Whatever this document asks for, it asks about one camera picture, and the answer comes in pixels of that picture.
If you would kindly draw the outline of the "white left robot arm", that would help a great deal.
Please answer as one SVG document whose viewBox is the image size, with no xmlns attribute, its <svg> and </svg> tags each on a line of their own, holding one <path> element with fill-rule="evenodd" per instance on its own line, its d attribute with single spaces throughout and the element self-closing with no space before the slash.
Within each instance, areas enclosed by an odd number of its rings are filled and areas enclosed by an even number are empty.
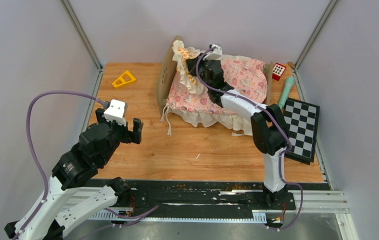
<svg viewBox="0 0 379 240">
<path fill-rule="evenodd" d="M 4 231 L 12 240 L 61 240 L 98 211 L 131 200 L 129 185 L 120 177 L 107 182 L 96 194 L 63 211 L 68 200 L 104 168 L 121 143 L 140 144 L 143 122 L 133 119 L 133 129 L 123 117 L 111 117 L 106 110 L 95 111 L 97 122 L 79 135 L 78 142 L 64 153 L 52 169 L 48 189 L 28 213 L 9 222 Z"/>
</svg>

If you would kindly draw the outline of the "wooden striped pet bed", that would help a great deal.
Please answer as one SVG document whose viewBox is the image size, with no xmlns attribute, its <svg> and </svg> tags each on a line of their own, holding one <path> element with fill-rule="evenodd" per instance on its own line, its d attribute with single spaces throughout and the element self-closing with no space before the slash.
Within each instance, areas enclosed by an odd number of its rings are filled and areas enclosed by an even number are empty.
<svg viewBox="0 0 379 240">
<path fill-rule="evenodd" d="M 163 108 L 166 106 L 167 97 L 169 95 L 169 91 L 171 89 L 172 82 L 177 71 L 177 62 L 172 60 L 174 55 L 172 47 L 173 43 L 177 40 L 183 41 L 183 38 L 180 35 L 176 35 L 173 38 L 160 67 L 156 87 L 156 100 L 160 114 L 162 114 Z M 264 73 L 267 80 L 267 94 L 263 103 L 267 105 L 270 105 L 272 103 L 272 68 L 274 64 L 275 62 L 271 61 L 270 63 L 265 63 L 264 67 L 262 68 L 262 72 Z"/>
</svg>

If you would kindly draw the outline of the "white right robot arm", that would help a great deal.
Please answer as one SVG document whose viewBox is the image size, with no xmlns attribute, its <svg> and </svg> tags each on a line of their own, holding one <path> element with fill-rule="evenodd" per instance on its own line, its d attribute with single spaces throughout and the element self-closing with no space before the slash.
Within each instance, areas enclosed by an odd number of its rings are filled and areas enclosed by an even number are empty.
<svg viewBox="0 0 379 240">
<path fill-rule="evenodd" d="M 207 88 L 208 96 L 214 104 L 251 122 L 254 145 L 264 159 L 263 202 L 270 209 L 277 208 L 288 191 L 283 160 L 285 151 L 292 147 L 282 110 L 277 104 L 255 102 L 230 86 L 225 81 L 219 60 L 204 60 L 199 55 L 195 59 L 186 60 L 186 64 L 189 73 Z"/>
</svg>

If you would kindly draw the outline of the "orange duck print pillow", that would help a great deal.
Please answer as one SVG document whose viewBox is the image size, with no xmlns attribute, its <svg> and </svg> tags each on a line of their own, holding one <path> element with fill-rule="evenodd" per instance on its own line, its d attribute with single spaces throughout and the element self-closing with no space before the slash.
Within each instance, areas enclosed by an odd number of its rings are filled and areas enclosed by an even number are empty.
<svg viewBox="0 0 379 240">
<path fill-rule="evenodd" d="M 180 77 L 179 82 L 184 85 L 190 94 L 200 95 L 204 91 L 204 86 L 196 76 L 190 73 L 187 60 L 196 60 L 202 53 L 201 50 L 194 47 L 185 47 L 182 40 L 175 40 L 172 44 L 172 60 L 177 62 L 176 71 Z"/>
</svg>

